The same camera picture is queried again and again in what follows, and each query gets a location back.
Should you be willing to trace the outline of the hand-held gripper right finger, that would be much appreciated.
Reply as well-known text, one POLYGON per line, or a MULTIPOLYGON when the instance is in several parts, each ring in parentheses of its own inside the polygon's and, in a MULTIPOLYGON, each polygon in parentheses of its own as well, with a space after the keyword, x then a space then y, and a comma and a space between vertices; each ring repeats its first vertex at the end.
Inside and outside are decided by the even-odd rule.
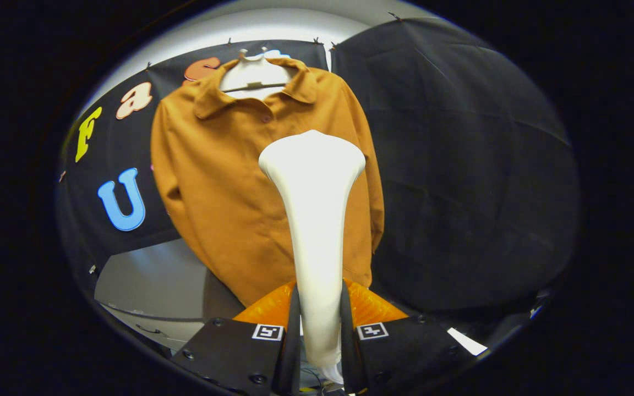
POLYGON ((359 283, 344 280, 341 358, 348 394, 416 394, 443 381, 474 355, 435 319, 408 316, 359 283))

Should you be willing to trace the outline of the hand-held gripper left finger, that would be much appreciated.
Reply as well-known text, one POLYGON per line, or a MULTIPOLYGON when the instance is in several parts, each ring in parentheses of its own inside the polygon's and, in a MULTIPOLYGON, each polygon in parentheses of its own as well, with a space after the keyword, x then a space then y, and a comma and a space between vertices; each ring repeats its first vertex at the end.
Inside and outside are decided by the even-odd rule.
POLYGON ((234 318, 210 319, 173 363, 219 395, 298 395, 300 302, 297 284, 261 298, 234 318))

